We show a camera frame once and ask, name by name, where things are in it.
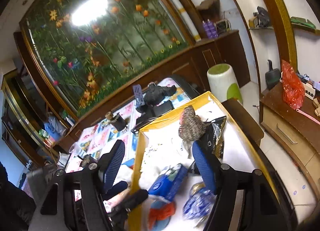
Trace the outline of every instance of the metal screw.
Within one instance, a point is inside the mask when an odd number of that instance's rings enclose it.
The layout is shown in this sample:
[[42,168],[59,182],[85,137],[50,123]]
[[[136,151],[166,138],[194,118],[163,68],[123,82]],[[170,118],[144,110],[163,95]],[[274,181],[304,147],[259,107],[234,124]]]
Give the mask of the metal screw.
[[258,175],[258,176],[262,175],[262,171],[259,169],[255,169],[253,172],[255,173],[255,175]]
[[60,170],[57,170],[56,171],[56,175],[57,176],[61,176],[63,174],[64,170],[63,169],[60,169]]
[[89,169],[90,170],[94,170],[95,168],[97,168],[97,166],[98,165],[96,163],[92,163],[92,164],[89,165]]
[[226,164],[226,163],[223,163],[223,164],[221,164],[221,169],[223,169],[223,170],[229,170],[229,169],[230,169],[230,166],[229,166],[228,164]]

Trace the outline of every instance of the cork stopper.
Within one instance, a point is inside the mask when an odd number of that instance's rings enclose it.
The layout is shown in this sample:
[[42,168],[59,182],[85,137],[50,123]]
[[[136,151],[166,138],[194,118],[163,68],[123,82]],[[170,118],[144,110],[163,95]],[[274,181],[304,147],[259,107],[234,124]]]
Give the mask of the cork stopper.
[[113,119],[113,114],[111,112],[108,112],[106,113],[105,117],[111,121]]

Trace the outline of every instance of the drawer handle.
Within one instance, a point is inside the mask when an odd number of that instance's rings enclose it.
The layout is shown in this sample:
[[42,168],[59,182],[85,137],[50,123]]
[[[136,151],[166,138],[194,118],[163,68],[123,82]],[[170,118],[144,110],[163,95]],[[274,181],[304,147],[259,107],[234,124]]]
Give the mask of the drawer handle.
[[290,140],[290,142],[292,142],[293,144],[297,144],[297,142],[294,142],[285,132],[283,132],[283,131],[280,129],[280,127],[279,127],[278,124],[277,124],[277,128]]

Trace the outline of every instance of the pink brush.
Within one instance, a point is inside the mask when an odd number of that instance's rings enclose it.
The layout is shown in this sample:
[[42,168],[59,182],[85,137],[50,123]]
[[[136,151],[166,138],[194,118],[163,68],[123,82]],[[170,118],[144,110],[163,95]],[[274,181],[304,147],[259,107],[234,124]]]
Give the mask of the pink brush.
[[313,118],[312,116],[306,114],[305,112],[301,111],[300,109],[296,109],[296,111],[304,116],[306,116],[307,118],[311,119],[313,122],[320,124],[320,122],[318,120],[316,120],[315,118]]

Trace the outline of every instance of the white trash can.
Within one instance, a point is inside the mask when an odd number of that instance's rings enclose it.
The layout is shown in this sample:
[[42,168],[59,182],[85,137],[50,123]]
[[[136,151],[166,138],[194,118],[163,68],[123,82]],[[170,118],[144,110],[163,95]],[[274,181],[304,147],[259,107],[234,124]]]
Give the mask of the white trash can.
[[211,93],[222,103],[230,98],[243,104],[239,85],[229,64],[217,64],[207,71]]

